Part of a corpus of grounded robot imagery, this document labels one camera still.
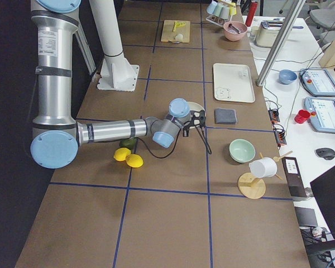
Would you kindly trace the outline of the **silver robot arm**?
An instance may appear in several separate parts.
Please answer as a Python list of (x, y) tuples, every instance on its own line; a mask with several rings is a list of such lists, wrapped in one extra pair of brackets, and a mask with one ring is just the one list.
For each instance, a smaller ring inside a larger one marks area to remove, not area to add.
[(191, 128), (202, 132), (205, 111), (193, 102), (170, 102), (164, 119), (148, 117), (81, 124), (71, 116), (72, 40), (77, 39), (89, 71), (95, 70), (79, 20), (79, 1), (32, 1), (31, 19), (38, 29), (39, 112), (33, 120), (30, 151), (39, 165), (58, 169), (70, 164), (85, 143), (151, 136), (162, 147), (174, 147)]

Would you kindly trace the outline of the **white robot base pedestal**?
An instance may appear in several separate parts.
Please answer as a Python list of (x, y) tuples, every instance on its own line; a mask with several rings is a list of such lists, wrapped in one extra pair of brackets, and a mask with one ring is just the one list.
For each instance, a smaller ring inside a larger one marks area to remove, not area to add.
[(125, 58), (113, 1), (90, 1), (90, 7), (104, 53), (99, 90), (133, 92), (140, 67)]

